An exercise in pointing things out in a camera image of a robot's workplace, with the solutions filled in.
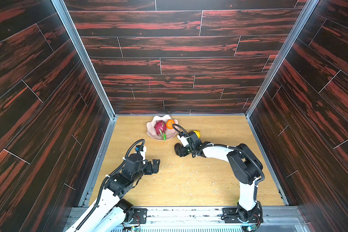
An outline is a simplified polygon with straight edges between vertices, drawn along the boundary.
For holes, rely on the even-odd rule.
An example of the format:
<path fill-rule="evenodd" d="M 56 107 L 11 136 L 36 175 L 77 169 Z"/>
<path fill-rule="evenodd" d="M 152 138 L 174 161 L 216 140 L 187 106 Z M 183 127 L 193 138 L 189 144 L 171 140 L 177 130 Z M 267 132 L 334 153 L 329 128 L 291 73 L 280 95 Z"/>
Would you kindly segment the orange fruit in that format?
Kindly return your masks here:
<path fill-rule="evenodd" d="M 166 128 L 172 130 L 173 129 L 173 124 L 175 124 L 175 121 L 173 119 L 167 120 Z"/>

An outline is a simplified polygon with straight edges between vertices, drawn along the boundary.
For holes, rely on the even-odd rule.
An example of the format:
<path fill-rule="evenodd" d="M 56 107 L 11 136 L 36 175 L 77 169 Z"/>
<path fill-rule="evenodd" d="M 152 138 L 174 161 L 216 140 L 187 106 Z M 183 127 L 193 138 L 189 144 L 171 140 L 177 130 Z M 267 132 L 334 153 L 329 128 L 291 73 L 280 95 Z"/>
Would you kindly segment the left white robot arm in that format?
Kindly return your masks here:
<path fill-rule="evenodd" d="M 110 232 L 133 218 L 133 204 L 124 200 L 144 175 L 159 172 L 160 160 L 148 161 L 141 152 L 125 158 L 117 171 L 103 180 L 97 199 L 67 230 L 69 232 Z"/>

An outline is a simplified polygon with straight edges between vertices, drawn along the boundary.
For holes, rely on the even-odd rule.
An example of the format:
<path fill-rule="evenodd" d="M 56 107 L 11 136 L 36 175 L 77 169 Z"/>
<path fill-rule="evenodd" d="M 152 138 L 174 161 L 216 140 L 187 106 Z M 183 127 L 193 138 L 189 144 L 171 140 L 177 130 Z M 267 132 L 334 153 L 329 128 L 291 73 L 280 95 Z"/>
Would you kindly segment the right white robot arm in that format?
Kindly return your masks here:
<path fill-rule="evenodd" d="M 202 142 L 195 132 L 185 135 L 180 132 L 180 140 L 175 145 L 176 155 L 185 157 L 215 158 L 230 164 L 230 167 L 239 181 L 240 197 L 237 203 L 238 219 L 241 222 L 250 222 L 257 215 L 258 184 L 265 180 L 263 165 L 254 153 L 245 144 L 235 147 Z"/>

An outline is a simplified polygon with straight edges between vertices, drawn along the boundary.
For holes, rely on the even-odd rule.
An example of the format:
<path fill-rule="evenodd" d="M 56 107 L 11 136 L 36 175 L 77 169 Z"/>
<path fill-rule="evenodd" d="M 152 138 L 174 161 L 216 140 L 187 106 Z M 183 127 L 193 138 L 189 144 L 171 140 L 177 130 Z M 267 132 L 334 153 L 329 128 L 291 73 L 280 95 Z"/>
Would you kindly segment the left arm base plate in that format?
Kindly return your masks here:
<path fill-rule="evenodd" d="M 147 208 L 136 208 L 129 209 L 126 213 L 124 223 L 126 224 L 146 224 L 147 222 Z"/>

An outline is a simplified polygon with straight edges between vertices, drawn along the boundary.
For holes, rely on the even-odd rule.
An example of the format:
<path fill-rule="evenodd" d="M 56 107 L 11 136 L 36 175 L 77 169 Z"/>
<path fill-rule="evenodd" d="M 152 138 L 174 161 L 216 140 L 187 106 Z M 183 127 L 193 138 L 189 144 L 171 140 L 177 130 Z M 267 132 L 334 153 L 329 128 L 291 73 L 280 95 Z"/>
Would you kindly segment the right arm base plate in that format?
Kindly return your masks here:
<path fill-rule="evenodd" d="M 263 216 L 258 206 L 246 211 L 241 208 L 223 208 L 220 219 L 225 223 L 260 224 L 263 223 Z"/>

